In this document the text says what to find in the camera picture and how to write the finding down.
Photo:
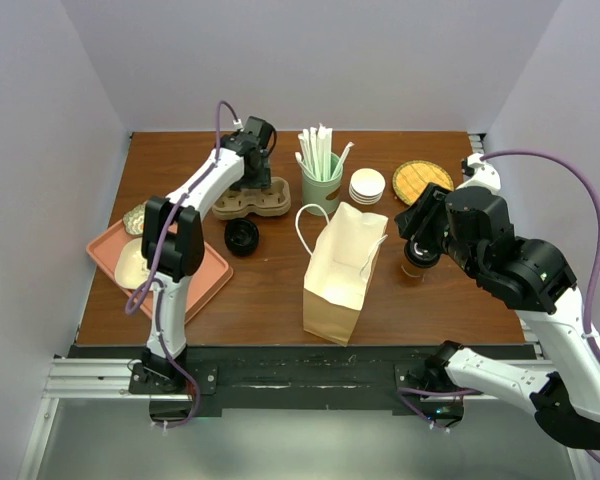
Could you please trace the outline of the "black cup lid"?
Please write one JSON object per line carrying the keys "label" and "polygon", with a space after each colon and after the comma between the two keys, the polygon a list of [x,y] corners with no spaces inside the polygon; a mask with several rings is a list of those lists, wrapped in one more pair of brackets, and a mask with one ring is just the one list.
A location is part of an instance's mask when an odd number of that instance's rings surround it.
{"label": "black cup lid", "polygon": [[434,267],[440,260],[440,254],[421,248],[415,241],[407,241],[404,247],[406,259],[419,269]]}

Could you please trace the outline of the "single brown paper cup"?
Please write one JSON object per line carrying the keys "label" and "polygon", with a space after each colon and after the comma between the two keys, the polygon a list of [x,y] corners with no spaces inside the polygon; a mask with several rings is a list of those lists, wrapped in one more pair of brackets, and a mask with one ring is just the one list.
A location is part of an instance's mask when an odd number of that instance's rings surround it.
{"label": "single brown paper cup", "polygon": [[410,260],[404,259],[401,264],[401,270],[410,278],[422,278],[426,272],[425,268],[413,264]]}

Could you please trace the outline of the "stack of paper cups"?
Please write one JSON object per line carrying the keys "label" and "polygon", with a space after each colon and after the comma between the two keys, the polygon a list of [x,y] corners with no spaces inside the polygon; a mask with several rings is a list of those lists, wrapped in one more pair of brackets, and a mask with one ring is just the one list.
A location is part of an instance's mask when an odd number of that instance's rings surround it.
{"label": "stack of paper cups", "polygon": [[356,170],[351,176],[349,195],[359,204],[372,205],[381,199],[385,187],[386,180],[379,171],[362,168]]}

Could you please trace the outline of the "cardboard cup carrier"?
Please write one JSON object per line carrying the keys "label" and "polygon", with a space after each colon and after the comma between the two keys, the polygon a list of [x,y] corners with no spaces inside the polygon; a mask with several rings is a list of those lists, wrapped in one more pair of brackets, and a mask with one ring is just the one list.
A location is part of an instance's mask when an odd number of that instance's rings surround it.
{"label": "cardboard cup carrier", "polygon": [[244,218],[249,214],[260,217],[279,217],[291,207],[291,194],[288,182],[281,177],[273,177],[266,189],[226,190],[212,205],[212,213],[219,220]]}

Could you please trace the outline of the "brown paper bag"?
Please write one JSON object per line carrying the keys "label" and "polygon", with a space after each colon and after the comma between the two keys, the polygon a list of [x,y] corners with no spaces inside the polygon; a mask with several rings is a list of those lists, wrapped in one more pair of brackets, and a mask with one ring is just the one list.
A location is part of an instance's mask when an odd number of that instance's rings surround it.
{"label": "brown paper bag", "polygon": [[[309,247],[300,228],[303,212],[314,208],[326,226]],[[302,317],[306,332],[346,346],[356,327],[373,277],[388,218],[363,213],[346,202],[333,215],[308,204],[295,215],[296,234],[309,254],[304,275]]]}

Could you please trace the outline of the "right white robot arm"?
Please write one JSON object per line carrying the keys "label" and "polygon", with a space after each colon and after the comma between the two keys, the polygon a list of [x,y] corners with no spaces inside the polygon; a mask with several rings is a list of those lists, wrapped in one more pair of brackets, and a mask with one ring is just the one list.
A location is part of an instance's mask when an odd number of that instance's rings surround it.
{"label": "right white robot arm", "polygon": [[451,258],[516,313],[554,366],[534,373],[446,341],[424,363],[432,395],[454,386],[458,396],[491,395],[532,415],[558,443],[600,451],[600,342],[562,252],[516,235],[505,199],[481,186],[450,191],[430,183],[395,222],[412,265]]}

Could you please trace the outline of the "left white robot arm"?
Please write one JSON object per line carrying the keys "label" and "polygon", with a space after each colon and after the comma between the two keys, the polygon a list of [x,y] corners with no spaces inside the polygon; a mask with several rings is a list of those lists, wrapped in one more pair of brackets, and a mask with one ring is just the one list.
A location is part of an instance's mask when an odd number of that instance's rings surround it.
{"label": "left white robot arm", "polygon": [[141,363],[143,373],[165,392],[187,383],[187,295],[205,255],[202,222],[226,190],[271,185],[269,156],[276,141],[273,125],[251,116],[217,137],[208,159],[181,187],[145,206],[141,253],[150,268],[144,286],[152,291],[153,308]]}

